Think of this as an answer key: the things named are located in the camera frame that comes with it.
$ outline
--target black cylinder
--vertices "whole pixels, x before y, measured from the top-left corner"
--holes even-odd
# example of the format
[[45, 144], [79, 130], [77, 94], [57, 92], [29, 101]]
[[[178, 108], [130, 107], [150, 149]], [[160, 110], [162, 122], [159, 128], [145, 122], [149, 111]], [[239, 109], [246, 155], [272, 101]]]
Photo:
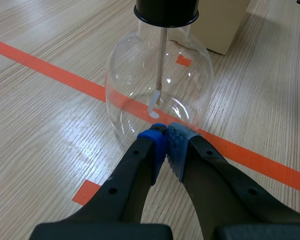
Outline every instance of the black cylinder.
[[134, 14], [143, 22], [162, 28], [178, 28], [199, 16], [199, 0], [136, 0]]

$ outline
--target wood grain floor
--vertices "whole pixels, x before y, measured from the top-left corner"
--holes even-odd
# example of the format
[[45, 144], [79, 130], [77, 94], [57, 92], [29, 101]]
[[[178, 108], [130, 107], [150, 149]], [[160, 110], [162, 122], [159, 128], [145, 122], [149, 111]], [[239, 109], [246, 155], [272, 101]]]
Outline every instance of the wood grain floor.
[[[134, 4], [0, 0], [0, 41], [103, 85], [111, 50], [137, 30]], [[300, 5], [251, 0], [228, 54], [210, 57], [216, 84], [202, 129], [300, 171]], [[128, 147], [105, 103], [0, 55], [0, 240], [27, 239], [78, 210], [82, 182], [101, 185]], [[230, 162], [300, 212], [299, 191]], [[170, 225], [176, 240], [202, 239], [167, 164], [142, 221]]]

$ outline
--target orange tape line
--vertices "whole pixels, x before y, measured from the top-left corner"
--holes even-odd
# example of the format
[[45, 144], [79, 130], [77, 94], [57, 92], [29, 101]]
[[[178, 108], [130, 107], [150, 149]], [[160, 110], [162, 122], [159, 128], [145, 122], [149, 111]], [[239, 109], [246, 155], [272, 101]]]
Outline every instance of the orange tape line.
[[[105, 88], [103, 86], [45, 62], [37, 57], [31, 56], [30, 54], [6, 45], [3, 42], [0, 42], [0, 54], [91, 97], [103, 102], [106, 101]], [[170, 116], [158, 109], [155, 111], [160, 115], [160, 118], [153, 119], [149, 117], [148, 113], [145, 114], [145, 111], [147, 111], [147, 106], [145, 104], [132, 100], [120, 93], [115, 94], [117, 94], [117, 99], [113, 104], [144, 121], [150, 123], [160, 122], [164, 124], [180, 122], [178, 118]], [[122, 104], [122, 101], [132, 101], [133, 104]], [[202, 129], [198, 129], [197, 131], [201, 133], [224, 157], [300, 191], [299, 171], [261, 156], [260, 154], [229, 142], [221, 137], [203, 131]]]
[[84, 206], [96, 194], [96, 192], [100, 189], [100, 187], [101, 187], [100, 185], [92, 181], [84, 180], [81, 187], [74, 195], [72, 201]]

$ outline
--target round-bottom flask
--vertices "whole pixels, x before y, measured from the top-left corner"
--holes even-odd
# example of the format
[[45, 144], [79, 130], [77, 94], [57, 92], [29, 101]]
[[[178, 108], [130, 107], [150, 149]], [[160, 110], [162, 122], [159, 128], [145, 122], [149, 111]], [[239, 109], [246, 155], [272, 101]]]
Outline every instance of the round-bottom flask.
[[153, 123], [182, 122], [200, 128], [213, 93], [214, 74], [207, 49], [189, 35], [189, 26], [169, 28], [161, 92], [149, 112], [157, 91], [161, 29], [140, 21], [138, 32], [125, 36], [107, 62], [109, 118], [115, 131], [130, 142]]

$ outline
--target beige box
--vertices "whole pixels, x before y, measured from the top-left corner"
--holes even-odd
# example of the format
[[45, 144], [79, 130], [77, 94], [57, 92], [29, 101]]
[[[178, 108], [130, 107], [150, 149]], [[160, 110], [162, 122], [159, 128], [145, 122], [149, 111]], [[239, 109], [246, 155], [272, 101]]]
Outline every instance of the beige box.
[[249, 2], [250, 0], [199, 0], [199, 18], [190, 26], [190, 34], [207, 49], [225, 55], [245, 19]]

